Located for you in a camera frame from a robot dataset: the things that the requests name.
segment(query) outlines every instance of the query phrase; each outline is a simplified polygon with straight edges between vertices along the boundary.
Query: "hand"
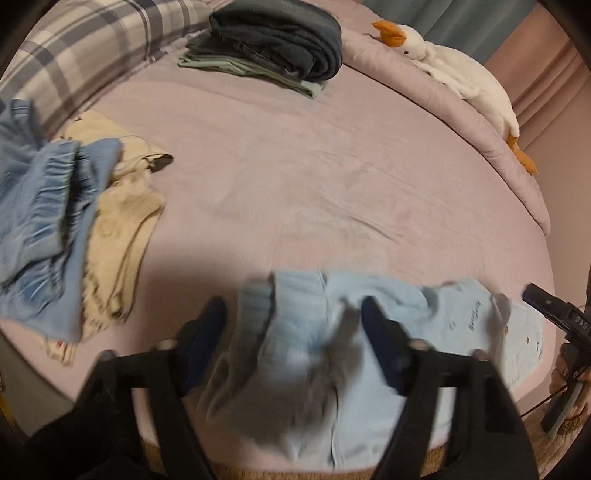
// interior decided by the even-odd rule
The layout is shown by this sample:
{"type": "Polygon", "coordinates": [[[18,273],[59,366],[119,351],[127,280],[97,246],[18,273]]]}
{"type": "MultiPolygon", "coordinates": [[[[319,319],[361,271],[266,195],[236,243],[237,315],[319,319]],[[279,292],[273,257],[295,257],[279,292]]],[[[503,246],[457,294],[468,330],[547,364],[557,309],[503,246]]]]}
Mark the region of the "hand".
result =
{"type": "MultiPolygon", "coordinates": [[[[563,343],[560,347],[560,353],[556,358],[555,369],[552,371],[552,380],[550,382],[550,394],[553,395],[558,390],[560,390],[563,386],[566,385],[565,377],[568,373],[568,367],[566,365],[566,360],[562,356],[562,352],[566,343],[563,343]]],[[[585,386],[581,390],[581,394],[579,395],[577,401],[575,402],[573,409],[569,412],[569,415],[566,417],[567,420],[570,420],[577,415],[580,415],[583,411],[585,405],[590,400],[590,393],[591,393],[591,368],[585,370],[584,373],[579,377],[578,380],[585,382],[585,386]]]]}

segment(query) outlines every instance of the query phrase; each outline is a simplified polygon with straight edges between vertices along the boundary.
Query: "beige clothing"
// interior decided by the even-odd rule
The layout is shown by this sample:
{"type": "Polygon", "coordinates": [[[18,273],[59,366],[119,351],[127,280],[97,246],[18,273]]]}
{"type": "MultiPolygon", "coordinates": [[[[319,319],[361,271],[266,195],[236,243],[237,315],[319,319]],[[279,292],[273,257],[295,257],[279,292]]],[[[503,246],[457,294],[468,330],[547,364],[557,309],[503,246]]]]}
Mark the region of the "beige clothing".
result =
{"type": "MultiPolygon", "coordinates": [[[[83,285],[82,341],[131,312],[141,260],[164,198],[150,188],[148,171],[157,160],[170,162],[164,150],[130,134],[99,112],[87,111],[70,121],[62,138],[83,145],[101,138],[119,138],[122,154],[112,185],[98,199],[95,222],[86,250],[83,285]]],[[[75,344],[43,338],[47,355],[71,365],[75,344]]]]}

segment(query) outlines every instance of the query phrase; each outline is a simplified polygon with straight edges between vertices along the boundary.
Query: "plush toy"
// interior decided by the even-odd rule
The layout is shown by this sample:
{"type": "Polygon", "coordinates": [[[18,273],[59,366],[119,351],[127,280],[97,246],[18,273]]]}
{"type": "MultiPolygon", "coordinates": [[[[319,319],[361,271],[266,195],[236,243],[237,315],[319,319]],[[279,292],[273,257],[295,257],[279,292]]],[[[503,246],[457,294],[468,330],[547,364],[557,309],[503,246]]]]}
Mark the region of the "plush toy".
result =
{"type": "Polygon", "coordinates": [[[508,143],[525,169],[538,173],[534,162],[517,146],[517,116],[505,89],[491,72],[464,52],[426,41],[406,25],[388,21],[372,25],[379,30],[386,45],[398,50],[480,112],[508,143]]]}

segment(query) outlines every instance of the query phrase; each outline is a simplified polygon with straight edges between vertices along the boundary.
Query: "wall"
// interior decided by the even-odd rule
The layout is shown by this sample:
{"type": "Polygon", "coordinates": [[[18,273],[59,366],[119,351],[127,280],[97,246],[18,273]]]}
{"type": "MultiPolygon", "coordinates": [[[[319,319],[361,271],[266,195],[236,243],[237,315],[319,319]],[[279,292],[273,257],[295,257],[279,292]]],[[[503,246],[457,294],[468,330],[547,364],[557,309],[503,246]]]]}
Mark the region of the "wall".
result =
{"type": "Polygon", "coordinates": [[[538,165],[550,212],[556,294],[584,305],[591,262],[591,80],[525,151],[538,165]]]}

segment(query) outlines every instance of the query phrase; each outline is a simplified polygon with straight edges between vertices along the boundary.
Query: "bed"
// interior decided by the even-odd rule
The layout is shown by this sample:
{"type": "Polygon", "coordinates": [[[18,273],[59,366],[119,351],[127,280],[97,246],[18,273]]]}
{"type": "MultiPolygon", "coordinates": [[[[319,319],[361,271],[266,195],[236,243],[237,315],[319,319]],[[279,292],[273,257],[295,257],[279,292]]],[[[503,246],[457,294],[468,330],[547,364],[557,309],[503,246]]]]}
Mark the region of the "bed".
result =
{"type": "MultiPolygon", "coordinates": [[[[362,47],[349,50],[346,65],[315,100],[258,79],[179,69],[179,45],[164,44],[202,28],[209,14],[205,4],[187,2],[199,6],[191,28],[171,28],[176,33],[158,45],[157,56],[146,49],[135,63],[152,61],[135,70],[130,61],[104,82],[106,89],[87,90],[74,102],[76,110],[87,108],[97,94],[93,109],[162,146],[175,162],[153,175],[167,204],[124,325],[80,345],[68,368],[50,361],[31,332],[0,321],[52,386],[75,399],[100,351],[149,349],[173,337],[212,295],[231,300],[240,284],[276,268],[353,269],[433,285],[475,277],[513,299],[530,282],[553,292],[539,189],[477,116],[425,109],[412,89],[396,91],[389,72],[364,63],[362,47]]],[[[371,40],[364,34],[375,16],[365,7],[352,0],[317,3],[337,16],[345,43],[356,35],[371,40]]],[[[53,135],[74,111],[55,113],[44,99],[42,117],[53,135]]],[[[546,322],[543,360],[512,392],[516,400],[549,373],[555,337],[546,322]]],[[[198,396],[187,400],[187,409],[213,461],[297,468],[209,426],[197,411],[198,396]]],[[[137,409],[142,434],[154,440],[145,401],[137,409]]]]}

